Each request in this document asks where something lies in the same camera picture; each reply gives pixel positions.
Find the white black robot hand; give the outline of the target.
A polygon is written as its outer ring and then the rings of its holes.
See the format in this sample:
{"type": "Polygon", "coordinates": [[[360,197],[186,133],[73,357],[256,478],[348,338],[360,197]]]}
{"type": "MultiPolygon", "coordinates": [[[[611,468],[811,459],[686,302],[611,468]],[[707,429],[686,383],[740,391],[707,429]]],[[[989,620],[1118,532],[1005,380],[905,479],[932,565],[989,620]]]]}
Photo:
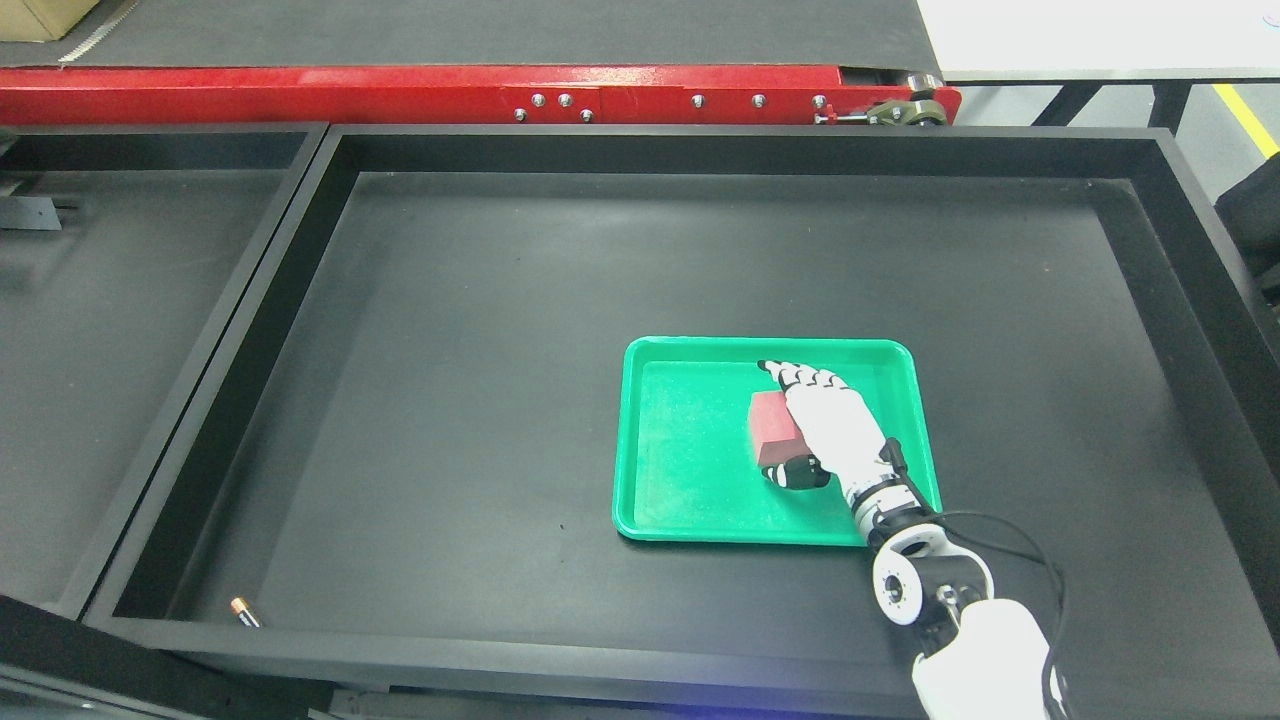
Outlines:
{"type": "Polygon", "coordinates": [[[800,363],[762,360],[758,366],[782,389],[810,454],[838,480],[849,506],[891,474],[881,457],[884,432],[840,375],[800,363]]]}

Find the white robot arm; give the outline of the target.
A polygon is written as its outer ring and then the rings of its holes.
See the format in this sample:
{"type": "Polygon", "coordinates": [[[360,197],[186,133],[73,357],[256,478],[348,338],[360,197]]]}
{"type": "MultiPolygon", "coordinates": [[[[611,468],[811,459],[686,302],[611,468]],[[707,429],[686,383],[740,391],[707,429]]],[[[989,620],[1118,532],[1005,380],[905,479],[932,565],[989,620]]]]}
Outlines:
{"type": "Polygon", "coordinates": [[[922,647],[910,676],[927,717],[1068,717],[1039,623],[1024,603],[997,596],[989,565],[952,539],[909,479],[882,466],[838,482],[874,553],[881,612],[922,647]]]}

